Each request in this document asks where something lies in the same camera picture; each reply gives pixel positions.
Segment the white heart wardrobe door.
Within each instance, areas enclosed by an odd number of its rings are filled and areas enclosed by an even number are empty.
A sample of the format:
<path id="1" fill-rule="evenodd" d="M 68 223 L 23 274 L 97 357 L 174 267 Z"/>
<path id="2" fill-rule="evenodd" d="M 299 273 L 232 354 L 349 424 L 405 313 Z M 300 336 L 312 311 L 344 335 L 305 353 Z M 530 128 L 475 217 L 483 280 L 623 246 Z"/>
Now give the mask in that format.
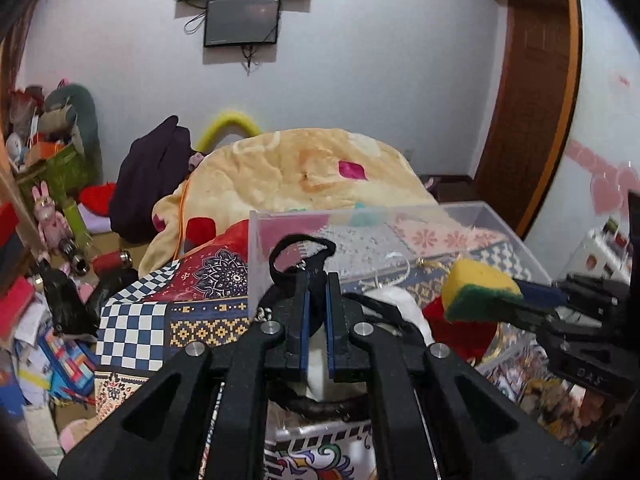
<path id="1" fill-rule="evenodd" d="M 613 218 L 628 232 L 639 188 L 639 50 L 608 0 L 579 0 L 582 66 L 558 170 L 526 245 L 552 278 L 589 231 Z"/>

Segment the yellow green sponge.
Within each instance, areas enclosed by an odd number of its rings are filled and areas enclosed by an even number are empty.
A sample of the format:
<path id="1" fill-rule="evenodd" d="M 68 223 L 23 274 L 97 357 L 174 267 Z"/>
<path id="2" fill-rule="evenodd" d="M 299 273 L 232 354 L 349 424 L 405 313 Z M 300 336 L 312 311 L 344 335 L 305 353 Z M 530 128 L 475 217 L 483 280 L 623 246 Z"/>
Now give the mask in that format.
<path id="1" fill-rule="evenodd" d="M 503 301 L 523 298 L 508 274 L 472 259 L 456 261 L 440 291 L 444 318 L 448 322 L 497 322 Z"/>

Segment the red velvet pouch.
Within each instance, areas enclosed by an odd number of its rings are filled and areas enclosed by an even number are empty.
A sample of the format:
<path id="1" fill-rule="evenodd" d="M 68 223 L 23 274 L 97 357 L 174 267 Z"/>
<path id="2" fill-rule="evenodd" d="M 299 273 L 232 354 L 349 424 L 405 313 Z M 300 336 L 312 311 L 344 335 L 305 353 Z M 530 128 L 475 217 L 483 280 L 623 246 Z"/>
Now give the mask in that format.
<path id="1" fill-rule="evenodd" d="M 448 322 L 440 297 L 424 307 L 422 314 L 431 327 L 434 341 L 446 344 L 461 359 L 474 365 L 482 362 L 498 327 L 496 322 Z"/>

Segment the small black wall monitor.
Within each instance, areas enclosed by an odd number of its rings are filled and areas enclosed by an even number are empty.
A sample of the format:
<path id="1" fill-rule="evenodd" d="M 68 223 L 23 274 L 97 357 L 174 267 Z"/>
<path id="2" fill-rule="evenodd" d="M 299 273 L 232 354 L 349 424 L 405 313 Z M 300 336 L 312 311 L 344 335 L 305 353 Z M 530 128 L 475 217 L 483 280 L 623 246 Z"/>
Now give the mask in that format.
<path id="1" fill-rule="evenodd" d="M 204 47 L 246 47 L 276 44 L 280 0 L 209 0 Z"/>

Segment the white drawstring pouch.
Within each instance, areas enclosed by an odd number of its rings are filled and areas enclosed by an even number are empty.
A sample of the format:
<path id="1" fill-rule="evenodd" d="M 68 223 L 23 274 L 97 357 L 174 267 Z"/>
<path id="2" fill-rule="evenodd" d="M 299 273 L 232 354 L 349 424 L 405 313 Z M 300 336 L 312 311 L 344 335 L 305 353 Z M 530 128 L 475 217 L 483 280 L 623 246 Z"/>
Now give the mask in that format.
<path id="1" fill-rule="evenodd" d="M 416 300 L 405 289 L 398 286 L 377 287 L 364 294 L 345 292 L 344 296 L 360 304 L 362 313 L 372 316 L 372 324 L 378 324 L 395 336 L 409 339 L 414 330 L 419 333 L 416 340 L 425 347 L 434 344 L 431 327 L 424 318 Z M 337 402 L 361 396 L 367 392 L 364 382 L 334 382 L 329 378 L 326 329 L 321 325 L 310 337 L 309 368 L 306 385 L 298 390 L 312 400 Z"/>

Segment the red book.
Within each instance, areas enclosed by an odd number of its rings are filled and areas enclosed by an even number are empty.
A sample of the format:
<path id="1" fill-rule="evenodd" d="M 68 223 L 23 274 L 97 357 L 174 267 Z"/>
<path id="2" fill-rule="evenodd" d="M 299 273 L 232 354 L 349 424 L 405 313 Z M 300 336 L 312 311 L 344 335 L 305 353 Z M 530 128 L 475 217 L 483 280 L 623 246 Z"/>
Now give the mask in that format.
<path id="1" fill-rule="evenodd" d="M 0 301 L 0 338 L 8 339 L 15 326 L 34 298 L 35 289 L 29 281 L 20 276 Z"/>

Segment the yellow fleece blanket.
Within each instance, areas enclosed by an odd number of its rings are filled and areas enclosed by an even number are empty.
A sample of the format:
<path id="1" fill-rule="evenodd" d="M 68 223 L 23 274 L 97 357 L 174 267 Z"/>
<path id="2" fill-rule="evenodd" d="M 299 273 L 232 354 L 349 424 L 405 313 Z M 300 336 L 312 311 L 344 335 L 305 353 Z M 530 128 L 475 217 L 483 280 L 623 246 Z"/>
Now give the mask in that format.
<path id="1" fill-rule="evenodd" d="M 218 233 L 250 212 L 434 204 L 396 148 L 342 129 L 262 133 L 208 154 L 153 208 L 163 225 L 146 248 L 140 275 L 176 258 L 186 224 L 211 218 Z"/>

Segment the clear plastic storage bin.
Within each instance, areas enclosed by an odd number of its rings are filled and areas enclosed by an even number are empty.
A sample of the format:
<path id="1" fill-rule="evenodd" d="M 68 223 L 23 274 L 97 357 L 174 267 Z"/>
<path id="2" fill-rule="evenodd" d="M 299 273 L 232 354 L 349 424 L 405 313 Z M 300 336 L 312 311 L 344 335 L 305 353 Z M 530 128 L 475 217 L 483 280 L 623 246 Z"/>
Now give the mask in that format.
<path id="1" fill-rule="evenodd" d="M 482 202 L 395 208 L 254 211 L 248 224 L 248 305 L 255 312 L 272 284 L 269 256 L 283 237 L 305 240 L 285 248 L 274 263 L 287 269 L 332 240 L 326 270 L 337 273 L 346 292 L 396 286 L 421 307 L 439 296 L 451 266 L 470 258 L 510 278 L 550 283 L 548 273 L 498 214 Z"/>

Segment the patterned patchwork bed cover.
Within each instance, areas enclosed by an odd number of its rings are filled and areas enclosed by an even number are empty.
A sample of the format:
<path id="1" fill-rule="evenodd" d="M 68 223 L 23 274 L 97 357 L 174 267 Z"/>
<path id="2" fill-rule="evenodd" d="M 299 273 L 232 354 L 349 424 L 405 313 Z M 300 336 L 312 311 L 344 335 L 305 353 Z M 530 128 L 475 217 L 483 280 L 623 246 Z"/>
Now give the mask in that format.
<path id="1" fill-rule="evenodd" d="M 295 288 L 299 275 L 305 275 L 309 313 L 318 308 L 326 319 L 327 277 L 314 292 L 305 272 L 291 275 Z M 203 341 L 210 348 L 232 344 L 260 320 L 248 315 L 243 297 L 220 296 L 211 300 L 166 302 L 159 292 L 149 300 L 141 297 L 142 285 L 133 284 L 107 301 L 99 329 L 98 350 L 103 365 L 116 373 L 144 370 L 142 384 L 119 402 L 119 408 L 176 353 L 192 341 Z M 267 390 L 268 405 L 279 387 L 303 378 L 309 368 L 309 341 L 305 352 L 307 366 L 296 378 L 273 382 Z M 419 333 L 407 344 L 418 344 Z M 322 416 L 311 430 L 295 430 L 283 440 L 270 440 L 268 408 L 264 444 L 264 466 L 259 479 L 371 479 L 378 478 L 370 419 L 368 390 L 362 396 L 342 401 L 335 416 Z M 115 410 L 111 410 L 103 422 Z"/>

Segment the yellow foam arch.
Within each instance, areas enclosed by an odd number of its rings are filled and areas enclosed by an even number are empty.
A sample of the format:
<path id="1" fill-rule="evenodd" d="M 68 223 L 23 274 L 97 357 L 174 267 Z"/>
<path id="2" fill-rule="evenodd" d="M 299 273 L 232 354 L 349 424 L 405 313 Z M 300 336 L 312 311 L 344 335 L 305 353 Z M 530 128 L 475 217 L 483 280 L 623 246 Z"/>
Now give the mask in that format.
<path id="1" fill-rule="evenodd" d="M 262 130 L 247 114 L 238 110 L 223 110 L 209 123 L 201 139 L 196 142 L 194 150 L 210 153 L 229 132 L 235 132 L 243 138 L 254 138 L 259 136 Z"/>

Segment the red cushion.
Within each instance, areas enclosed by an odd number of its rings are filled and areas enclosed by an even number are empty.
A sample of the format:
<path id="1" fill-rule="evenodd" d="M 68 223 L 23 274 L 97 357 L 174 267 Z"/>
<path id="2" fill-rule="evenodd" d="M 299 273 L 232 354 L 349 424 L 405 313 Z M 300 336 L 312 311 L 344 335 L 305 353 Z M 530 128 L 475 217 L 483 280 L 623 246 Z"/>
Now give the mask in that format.
<path id="1" fill-rule="evenodd" d="M 79 192 L 78 202 L 92 214 L 107 217 L 115 188 L 114 182 L 87 186 Z"/>

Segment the floral fabric scrunchie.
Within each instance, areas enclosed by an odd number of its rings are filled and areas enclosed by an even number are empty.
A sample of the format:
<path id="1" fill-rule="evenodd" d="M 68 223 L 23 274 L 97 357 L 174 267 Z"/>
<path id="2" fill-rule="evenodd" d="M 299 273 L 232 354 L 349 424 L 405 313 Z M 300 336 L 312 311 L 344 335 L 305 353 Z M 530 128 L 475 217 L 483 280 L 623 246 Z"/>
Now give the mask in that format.
<path id="1" fill-rule="evenodd" d="M 604 399 L 551 374 L 546 359 L 521 353 L 498 364 L 486 378 L 529 418 L 567 445 L 588 438 L 603 415 Z"/>

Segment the brown wooden door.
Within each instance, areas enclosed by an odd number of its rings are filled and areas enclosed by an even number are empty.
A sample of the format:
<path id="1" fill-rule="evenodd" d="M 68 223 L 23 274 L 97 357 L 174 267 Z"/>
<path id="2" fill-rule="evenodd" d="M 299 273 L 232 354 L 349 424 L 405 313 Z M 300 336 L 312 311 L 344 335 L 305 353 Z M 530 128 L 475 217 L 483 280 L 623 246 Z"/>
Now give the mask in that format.
<path id="1" fill-rule="evenodd" d="M 474 184 L 519 236 L 547 196 L 573 119 L 578 10 L 578 0 L 508 0 L 498 96 Z"/>

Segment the green cylinder bottle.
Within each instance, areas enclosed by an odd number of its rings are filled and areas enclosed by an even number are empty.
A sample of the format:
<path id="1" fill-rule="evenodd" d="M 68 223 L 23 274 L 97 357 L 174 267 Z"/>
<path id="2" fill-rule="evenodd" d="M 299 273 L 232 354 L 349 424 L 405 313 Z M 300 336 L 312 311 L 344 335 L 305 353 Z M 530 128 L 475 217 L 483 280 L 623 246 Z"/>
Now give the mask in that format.
<path id="1" fill-rule="evenodd" d="M 82 220 L 79 208 L 73 197 L 66 197 L 62 203 L 64 217 L 74 234 L 79 249 L 86 250 L 92 243 L 85 221 Z"/>

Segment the red cylinder can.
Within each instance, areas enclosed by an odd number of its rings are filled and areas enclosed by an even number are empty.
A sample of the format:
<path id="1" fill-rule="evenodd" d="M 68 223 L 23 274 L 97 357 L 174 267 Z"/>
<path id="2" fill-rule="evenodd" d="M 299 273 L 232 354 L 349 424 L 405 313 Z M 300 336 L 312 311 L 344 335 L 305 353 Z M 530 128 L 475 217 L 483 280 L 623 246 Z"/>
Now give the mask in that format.
<path id="1" fill-rule="evenodd" d="M 132 267 L 132 258 L 130 252 L 126 249 L 115 250 L 108 254 L 99 255 L 93 258 L 91 266 L 96 276 L 102 276 L 105 273 L 116 269 L 129 269 Z"/>

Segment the pink bunny toy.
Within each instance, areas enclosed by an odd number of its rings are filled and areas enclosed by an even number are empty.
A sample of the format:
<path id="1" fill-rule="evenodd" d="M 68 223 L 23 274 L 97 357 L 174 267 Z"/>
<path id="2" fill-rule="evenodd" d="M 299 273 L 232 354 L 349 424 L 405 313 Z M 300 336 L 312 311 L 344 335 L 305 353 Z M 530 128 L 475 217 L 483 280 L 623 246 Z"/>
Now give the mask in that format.
<path id="1" fill-rule="evenodd" d="M 50 252 L 56 252 L 62 240 L 70 240 L 73 231 L 61 211 L 56 209 L 55 200 L 49 193 L 46 181 L 32 187 L 34 217 L 42 244 Z"/>

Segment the dark purple clothing pile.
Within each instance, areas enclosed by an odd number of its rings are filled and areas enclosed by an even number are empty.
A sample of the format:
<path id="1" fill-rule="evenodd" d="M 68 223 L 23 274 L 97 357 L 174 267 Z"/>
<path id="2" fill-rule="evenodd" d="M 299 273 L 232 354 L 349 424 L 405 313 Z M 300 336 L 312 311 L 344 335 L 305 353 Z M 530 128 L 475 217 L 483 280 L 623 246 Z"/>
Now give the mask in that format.
<path id="1" fill-rule="evenodd" d="M 157 233 L 153 208 L 190 174 L 190 131 L 176 115 L 134 141 L 120 166 L 108 204 L 112 230 L 131 244 L 149 243 Z"/>

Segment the grey plush neck pillow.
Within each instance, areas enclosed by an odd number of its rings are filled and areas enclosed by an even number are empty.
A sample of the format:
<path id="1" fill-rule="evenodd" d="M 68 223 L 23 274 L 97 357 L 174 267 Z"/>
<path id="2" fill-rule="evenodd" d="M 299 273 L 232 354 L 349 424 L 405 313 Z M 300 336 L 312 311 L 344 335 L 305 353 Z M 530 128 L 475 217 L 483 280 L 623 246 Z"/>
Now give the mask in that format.
<path id="1" fill-rule="evenodd" d="M 96 104 L 81 84 L 64 84 L 44 100 L 38 132 L 49 142 L 72 144 L 88 165 L 91 179 L 102 177 L 102 158 Z"/>

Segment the red gift box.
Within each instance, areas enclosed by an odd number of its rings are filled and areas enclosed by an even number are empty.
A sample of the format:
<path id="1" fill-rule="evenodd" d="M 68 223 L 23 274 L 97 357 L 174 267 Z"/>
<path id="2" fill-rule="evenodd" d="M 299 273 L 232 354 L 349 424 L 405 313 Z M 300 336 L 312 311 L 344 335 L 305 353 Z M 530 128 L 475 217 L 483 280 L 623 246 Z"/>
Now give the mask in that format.
<path id="1" fill-rule="evenodd" d="M 15 234 L 18 218 L 12 203 L 7 202 L 0 206 L 0 246 L 6 243 Z"/>

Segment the green cardboard box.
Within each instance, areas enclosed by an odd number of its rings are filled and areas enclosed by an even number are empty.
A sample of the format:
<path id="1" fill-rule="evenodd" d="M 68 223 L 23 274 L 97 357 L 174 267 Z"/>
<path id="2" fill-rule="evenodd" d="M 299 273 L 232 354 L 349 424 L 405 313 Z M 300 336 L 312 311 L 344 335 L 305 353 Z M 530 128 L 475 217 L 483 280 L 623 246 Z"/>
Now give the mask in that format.
<path id="1" fill-rule="evenodd" d="M 91 158 L 78 153 L 73 144 L 67 145 L 52 157 L 36 162 L 29 170 L 19 174 L 15 183 L 24 201 L 31 204 L 32 188 L 47 183 L 50 196 L 58 204 L 62 204 L 67 196 L 75 196 L 96 177 L 96 165 Z"/>

